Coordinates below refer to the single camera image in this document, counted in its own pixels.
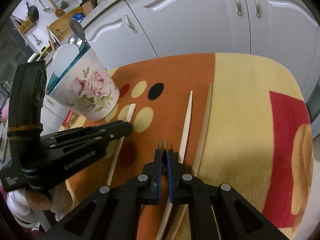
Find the white gloved hand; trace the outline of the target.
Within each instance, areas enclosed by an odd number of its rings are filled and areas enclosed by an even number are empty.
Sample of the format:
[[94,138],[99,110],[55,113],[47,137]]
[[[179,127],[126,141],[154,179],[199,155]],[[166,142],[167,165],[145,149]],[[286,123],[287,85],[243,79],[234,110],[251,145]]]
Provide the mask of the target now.
[[38,222],[35,211],[51,211],[55,220],[60,221],[69,213],[73,200],[65,183],[57,185],[49,197],[27,189],[17,189],[10,192],[2,190],[3,198],[17,223],[31,229]]

